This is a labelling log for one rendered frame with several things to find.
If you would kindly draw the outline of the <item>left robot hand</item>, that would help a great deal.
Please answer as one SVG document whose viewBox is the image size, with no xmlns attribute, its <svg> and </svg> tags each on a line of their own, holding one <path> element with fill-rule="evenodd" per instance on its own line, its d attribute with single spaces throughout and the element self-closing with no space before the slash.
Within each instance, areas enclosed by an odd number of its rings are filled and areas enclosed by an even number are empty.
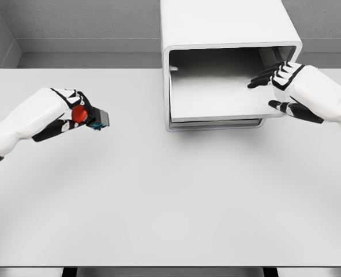
<svg viewBox="0 0 341 277">
<path fill-rule="evenodd" d="M 75 89 L 41 88 L 23 101 L 15 110 L 32 116 L 33 125 L 30 138 L 35 142 L 50 139 L 78 126 L 72 119 L 61 117 L 78 105 L 88 108 L 93 106 L 87 97 Z"/>
</svg>

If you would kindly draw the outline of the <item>white tabletop storage cabinet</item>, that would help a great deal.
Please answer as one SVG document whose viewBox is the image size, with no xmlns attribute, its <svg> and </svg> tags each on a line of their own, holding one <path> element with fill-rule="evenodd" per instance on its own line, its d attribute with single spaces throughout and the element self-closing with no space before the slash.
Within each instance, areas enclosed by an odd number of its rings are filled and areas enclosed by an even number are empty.
<svg viewBox="0 0 341 277">
<path fill-rule="evenodd" d="M 296 61 L 302 41 L 282 0 L 160 0 L 166 128 L 257 128 L 268 118 L 173 123 L 170 74 L 181 69 L 260 71 Z"/>
</svg>

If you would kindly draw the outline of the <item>white cabinet drawer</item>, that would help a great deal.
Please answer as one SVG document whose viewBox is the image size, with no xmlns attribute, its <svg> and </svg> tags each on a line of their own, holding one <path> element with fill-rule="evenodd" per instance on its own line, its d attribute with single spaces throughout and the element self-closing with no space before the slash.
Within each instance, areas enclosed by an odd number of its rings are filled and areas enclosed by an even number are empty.
<svg viewBox="0 0 341 277">
<path fill-rule="evenodd" d="M 279 117 L 270 100 L 288 101 L 286 93 L 267 85 L 248 88 L 251 70 L 181 69 L 170 74 L 173 123 Z"/>
</svg>

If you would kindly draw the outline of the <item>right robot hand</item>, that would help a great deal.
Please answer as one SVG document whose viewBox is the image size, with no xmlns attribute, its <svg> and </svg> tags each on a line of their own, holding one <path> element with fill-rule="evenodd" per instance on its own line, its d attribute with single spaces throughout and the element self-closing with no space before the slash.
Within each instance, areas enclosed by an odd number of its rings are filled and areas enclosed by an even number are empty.
<svg viewBox="0 0 341 277">
<path fill-rule="evenodd" d="M 248 88 L 265 85 L 274 86 L 295 101 L 271 100 L 271 107 L 305 121 L 339 123 L 341 86 L 314 66 L 281 61 L 251 79 Z"/>
</svg>

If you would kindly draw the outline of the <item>red knob load switch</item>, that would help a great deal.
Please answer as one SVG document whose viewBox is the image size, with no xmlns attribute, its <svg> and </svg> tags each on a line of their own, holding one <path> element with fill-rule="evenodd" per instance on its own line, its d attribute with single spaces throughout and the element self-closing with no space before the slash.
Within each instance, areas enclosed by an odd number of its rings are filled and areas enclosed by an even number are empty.
<svg viewBox="0 0 341 277">
<path fill-rule="evenodd" d="M 88 108 L 78 105 L 72 110 L 71 116 L 73 122 L 78 126 L 85 125 L 94 130 L 110 126 L 108 113 L 96 107 L 93 107 L 89 113 Z"/>
</svg>

